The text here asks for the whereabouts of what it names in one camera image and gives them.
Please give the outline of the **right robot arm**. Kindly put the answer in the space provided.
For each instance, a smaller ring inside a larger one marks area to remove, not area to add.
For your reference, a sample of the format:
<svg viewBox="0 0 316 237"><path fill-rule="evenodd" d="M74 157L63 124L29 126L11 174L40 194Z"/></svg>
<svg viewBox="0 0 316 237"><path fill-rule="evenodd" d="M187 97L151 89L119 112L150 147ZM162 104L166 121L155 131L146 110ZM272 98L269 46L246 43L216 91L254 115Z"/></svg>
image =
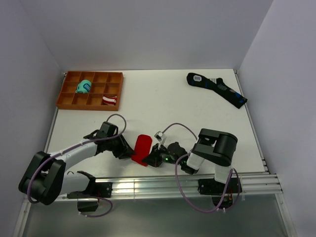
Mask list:
<svg viewBox="0 0 316 237"><path fill-rule="evenodd" d="M228 178L232 169L232 159L237 147L238 139L234 135L203 128L193 148L187 152L178 142L164 146L166 136L163 132L156 133L158 143L152 151L142 159L142 162L152 167L159 167L162 163L178 164L187 174L196 174L204 161L215 164L214 188L218 192L225 192L230 186Z"/></svg>

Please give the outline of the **red Santa sock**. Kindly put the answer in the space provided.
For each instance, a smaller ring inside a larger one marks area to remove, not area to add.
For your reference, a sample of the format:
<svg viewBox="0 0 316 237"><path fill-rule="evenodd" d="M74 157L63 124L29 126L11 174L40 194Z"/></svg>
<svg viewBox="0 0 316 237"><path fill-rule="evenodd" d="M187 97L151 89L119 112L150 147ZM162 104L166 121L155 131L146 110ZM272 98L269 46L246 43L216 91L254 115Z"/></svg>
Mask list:
<svg viewBox="0 0 316 237"><path fill-rule="evenodd" d="M143 162L143 159L149 155L151 145L152 138L149 135L139 135L134 147L135 154L131 156L131 160L142 166L148 166Z"/></svg>

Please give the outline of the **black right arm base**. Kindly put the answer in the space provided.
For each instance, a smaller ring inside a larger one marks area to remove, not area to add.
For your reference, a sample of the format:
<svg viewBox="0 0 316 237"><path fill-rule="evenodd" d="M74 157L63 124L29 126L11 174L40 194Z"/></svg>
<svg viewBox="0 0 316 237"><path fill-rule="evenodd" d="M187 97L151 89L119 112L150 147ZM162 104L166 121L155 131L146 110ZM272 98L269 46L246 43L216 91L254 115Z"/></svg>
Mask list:
<svg viewBox="0 0 316 237"><path fill-rule="evenodd" d="M220 196L223 193L224 187L225 184L215 181L214 178L199 179L197 190L201 195ZM238 183L237 178L231 178L226 189L226 194L237 194L238 191L242 192L241 185Z"/></svg>

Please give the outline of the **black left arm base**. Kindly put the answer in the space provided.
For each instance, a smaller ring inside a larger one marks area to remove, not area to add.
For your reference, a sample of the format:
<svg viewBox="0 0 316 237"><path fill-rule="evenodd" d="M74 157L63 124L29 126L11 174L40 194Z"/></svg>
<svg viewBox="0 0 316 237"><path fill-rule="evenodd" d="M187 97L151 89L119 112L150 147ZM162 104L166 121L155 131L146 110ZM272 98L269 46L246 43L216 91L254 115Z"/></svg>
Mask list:
<svg viewBox="0 0 316 237"><path fill-rule="evenodd" d="M98 182L93 184L90 188L82 192L72 192L67 194L67 198L87 198L87 197L98 197L98 198L110 198L112 195L112 182Z"/></svg>

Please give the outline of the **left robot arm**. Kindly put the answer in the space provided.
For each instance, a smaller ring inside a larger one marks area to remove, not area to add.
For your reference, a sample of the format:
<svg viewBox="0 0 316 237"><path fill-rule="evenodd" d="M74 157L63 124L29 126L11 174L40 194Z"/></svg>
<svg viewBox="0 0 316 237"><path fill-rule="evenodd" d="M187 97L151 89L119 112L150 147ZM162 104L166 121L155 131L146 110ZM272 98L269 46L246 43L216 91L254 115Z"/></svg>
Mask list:
<svg viewBox="0 0 316 237"><path fill-rule="evenodd" d="M118 127L107 121L100 129L83 137L76 145L55 153L36 153L27 167L19 185L20 192L35 203L49 205L59 195L78 193L91 197L97 193L96 178L85 172L77 171L68 175L69 170L81 161L110 151L118 159L130 158L135 154Z"/></svg>

